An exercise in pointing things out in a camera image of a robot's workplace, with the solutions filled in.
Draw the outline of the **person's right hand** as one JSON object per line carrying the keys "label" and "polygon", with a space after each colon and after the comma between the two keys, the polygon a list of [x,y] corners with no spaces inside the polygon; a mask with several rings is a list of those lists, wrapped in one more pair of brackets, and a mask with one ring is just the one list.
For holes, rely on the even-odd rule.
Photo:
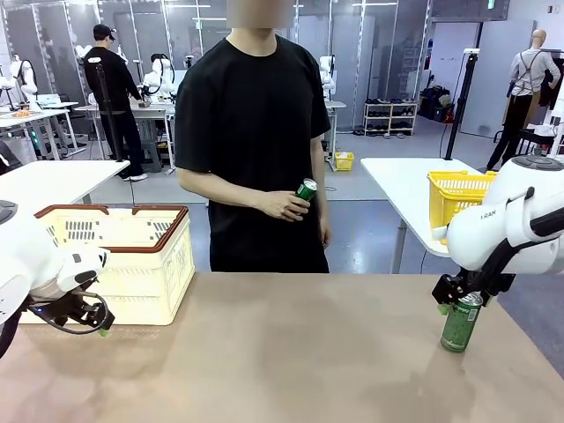
{"label": "person's right hand", "polygon": [[290,191],[261,193],[256,208],[274,219],[288,222],[302,221],[308,213],[310,203]]}

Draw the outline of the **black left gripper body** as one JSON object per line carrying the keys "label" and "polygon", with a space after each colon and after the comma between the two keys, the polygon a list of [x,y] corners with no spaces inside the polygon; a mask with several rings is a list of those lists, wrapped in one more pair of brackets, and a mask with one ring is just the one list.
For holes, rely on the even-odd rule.
{"label": "black left gripper body", "polygon": [[26,309],[45,323],[65,325],[71,319],[76,323],[84,325],[81,317],[84,314],[82,307],[86,303],[84,300],[86,296],[90,296],[90,294],[69,292],[55,301],[29,303],[26,305]]}

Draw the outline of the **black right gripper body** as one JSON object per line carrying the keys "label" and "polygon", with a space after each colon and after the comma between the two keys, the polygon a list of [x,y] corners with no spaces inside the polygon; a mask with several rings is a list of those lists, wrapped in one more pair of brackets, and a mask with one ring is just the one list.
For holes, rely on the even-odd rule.
{"label": "black right gripper body", "polygon": [[515,274],[467,271],[466,269],[460,270],[457,276],[462,279],[462,288],[465,292],[481,292],[488,295],[506,293],[516,278]]}

